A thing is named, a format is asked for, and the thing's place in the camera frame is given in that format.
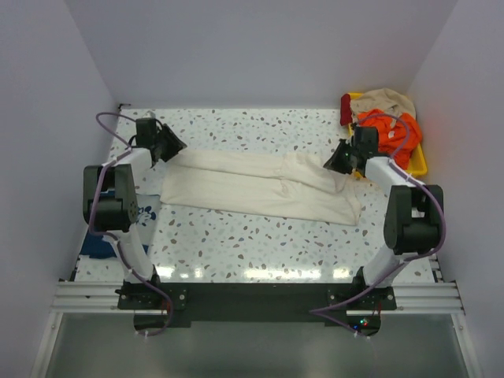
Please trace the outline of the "cream t shirt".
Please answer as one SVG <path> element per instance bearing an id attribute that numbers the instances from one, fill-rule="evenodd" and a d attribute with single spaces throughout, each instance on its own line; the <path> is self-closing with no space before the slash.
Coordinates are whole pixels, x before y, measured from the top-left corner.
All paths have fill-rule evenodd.
<path id="1" fill-rule="evenodd" d="M 320 156 L 297 152 L 185 150 L 168 163 L 161 201 L 342 225 L 361 216 L 353 180 L 325 169 Z"/>

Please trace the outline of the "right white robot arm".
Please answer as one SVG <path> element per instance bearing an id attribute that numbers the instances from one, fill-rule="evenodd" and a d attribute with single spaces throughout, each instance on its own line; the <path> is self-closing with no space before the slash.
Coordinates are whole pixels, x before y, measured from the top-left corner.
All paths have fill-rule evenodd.
<path id="1" fill-rule="evenodd" d="M 358 271 L 367 287 L 390 287 L 410 263 L 442 246 L 446 238 L 443 189 L 414 179 L 394 158 L 378 151 L 378 131 L 358 127 L 341 139 L 324 168 L 342 174 L 358 172 L 377 184 L 387 196 L 384 216 L 384 245 Z"/>

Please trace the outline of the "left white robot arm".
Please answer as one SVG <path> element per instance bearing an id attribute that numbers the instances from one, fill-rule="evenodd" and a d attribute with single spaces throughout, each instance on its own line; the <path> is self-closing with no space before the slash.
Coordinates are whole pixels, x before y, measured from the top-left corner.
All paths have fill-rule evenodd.
<path id="1" fill-rule="evenodd" d="M 149 282 L 156 269 L 141 244 L 136 226 L 139 207 L 135 180 L 159 161 L 174 158 L 187 145 L 168 125 L 156 117 L 129 118 L 135 124 L 135 134 L 129 142 L 101 122 L 109 134 L 124 144 L 116 157 L 100 165 L 88 165 L 83 170 L 83 218 L 90 234 L 101 238 L 113 249 L 122 264 L 124 280 L 130 284 Z"/>

